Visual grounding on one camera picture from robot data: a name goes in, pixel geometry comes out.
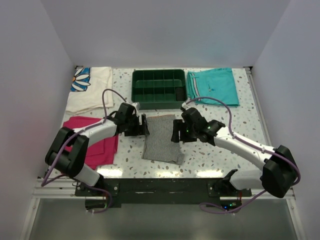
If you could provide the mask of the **grey striped underwear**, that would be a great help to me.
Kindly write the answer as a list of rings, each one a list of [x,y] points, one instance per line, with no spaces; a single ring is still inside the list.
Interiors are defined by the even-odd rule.
[[[149,135],[144,141],[144,160],[182,165],[185,155],[181,152],[180,144],[171,141],[175,119],[173,114],[146,118]]]

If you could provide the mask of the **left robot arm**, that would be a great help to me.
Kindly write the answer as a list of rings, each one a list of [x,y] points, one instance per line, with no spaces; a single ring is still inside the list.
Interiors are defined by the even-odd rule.
[[[63,176],[86,185],[86,191],[92,196],[99,196],[104,190],[104,177],[85,164],[87,150],[119,134],[126,137],[148,136],[146,115],[138,115],[136,106],[124,102],[117,111],[96,123],[74,129],[62,127],[45,156],[49,169],[41,186],[53,182],[54,179],[49,177],[53,170],[58,170]]]

